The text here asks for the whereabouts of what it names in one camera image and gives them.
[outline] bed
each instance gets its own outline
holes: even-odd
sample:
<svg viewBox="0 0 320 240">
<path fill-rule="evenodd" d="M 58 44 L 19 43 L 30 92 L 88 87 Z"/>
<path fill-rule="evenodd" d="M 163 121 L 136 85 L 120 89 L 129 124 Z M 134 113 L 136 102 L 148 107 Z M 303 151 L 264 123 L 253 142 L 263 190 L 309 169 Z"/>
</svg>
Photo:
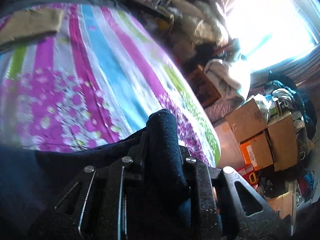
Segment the bed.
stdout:
<svg viewBox="0 0 320 240">
<path fill-rule="evenodd" d="M 169 109 L 180 145 L 215 166 L 217 135 L 168 54 L 110 0 L 19 0 L 15 10 L 61 8 L 60 32 L 0 55 L 0 144 L 70 153 L 127 138 Z"/>
</svg>

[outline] window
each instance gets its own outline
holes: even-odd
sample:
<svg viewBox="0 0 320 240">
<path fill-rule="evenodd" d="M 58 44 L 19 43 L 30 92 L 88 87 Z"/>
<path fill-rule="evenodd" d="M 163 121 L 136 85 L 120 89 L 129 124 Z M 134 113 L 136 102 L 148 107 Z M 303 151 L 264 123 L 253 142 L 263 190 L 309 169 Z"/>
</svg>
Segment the window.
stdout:
<svg viewBox="0 0 320 240">
<path fill-rule="evenodd" d="M 250 72 L 299 55 L 318 43 L 291 0 L 236 0 L 227 13 Z"/>
</svg>

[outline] floor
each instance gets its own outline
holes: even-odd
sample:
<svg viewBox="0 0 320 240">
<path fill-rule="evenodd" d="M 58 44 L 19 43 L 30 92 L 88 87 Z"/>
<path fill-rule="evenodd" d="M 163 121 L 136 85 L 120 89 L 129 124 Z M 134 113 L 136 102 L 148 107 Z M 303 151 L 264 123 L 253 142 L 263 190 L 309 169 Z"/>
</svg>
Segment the floor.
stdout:
<svg viewBox="0 0 320 240">
<path fill-rule="evenodd" d="M 312 91 L 308 91 L 308 95 L 311 98 L 312 103 L 315 106 L 318 122 L 316 126 L 316 134 L 311 140 L 315 147 L 310 152 L 310 163 L 308 169 L 314 171 L 319 181 L 319 186 L 312 198 L 312 203 L 316 202 L 320 197 L 320 87 L 313 88 Z"/>
</svg>

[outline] metal pin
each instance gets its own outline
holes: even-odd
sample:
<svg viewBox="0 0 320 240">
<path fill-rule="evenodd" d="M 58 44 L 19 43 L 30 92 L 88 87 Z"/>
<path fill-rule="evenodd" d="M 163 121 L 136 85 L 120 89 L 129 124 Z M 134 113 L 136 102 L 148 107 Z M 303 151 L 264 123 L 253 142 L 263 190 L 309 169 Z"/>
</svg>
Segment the metal pin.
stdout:
<svg viewBox="0 0 320 240">
<path fill-rule="evenodd" d="M 94 167 L 93 166 L 86 166 L 85 168 L 84 168 L 84 172 L 85 173 L 91 173 L 91 172 L 93 172 L 94 171 Z"/>
<path fill-rule="evenodd" d="M 122 158 L 122 162 L 123 163 L 130 163 L 130 162 L 132 162 L 132 158 L 130 156 L 124 156 Z"/>
<path fill-rule="evenodd" d="M 186 158 L 187 163 L 195 163 L 196 161 L 197 161 L 197 159 L 194 157 L 191 157 L 191 156 Z"/>
<path fill-rule="evenodd" d="M 232 168 L 232 167 L 230 167 L 230 166 L 225 166 L 225 167 L 223 168 L 223 172 L 226 173 L 226 174 L 231 174 L 231 173 L 233 173 L 234 171 L 235 171 L 235 169 Z"/>
</svg>

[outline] box label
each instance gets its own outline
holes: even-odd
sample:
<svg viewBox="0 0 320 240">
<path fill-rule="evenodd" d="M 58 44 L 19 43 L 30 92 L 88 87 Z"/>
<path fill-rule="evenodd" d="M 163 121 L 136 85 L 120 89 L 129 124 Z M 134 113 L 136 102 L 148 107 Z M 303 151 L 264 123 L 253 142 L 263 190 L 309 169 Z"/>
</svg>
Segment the box label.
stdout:
<svg viewBox="0 0 320 240">
<path fill-rule="evenodd" d="M 252 147 L 251 145 L 248 145 L 247 146 L 247 151 L 248 151 L 248 154 L 249 154 L 249 158 L 250 158 L 250 161 L 252 163 L 252 166 L 253 167 L 257 167 L 257 161 L 256 161 L 256 158 L 254 156 L 254 153 L 253 153 L 253 150 L 252 150 Z"/>
</svg>

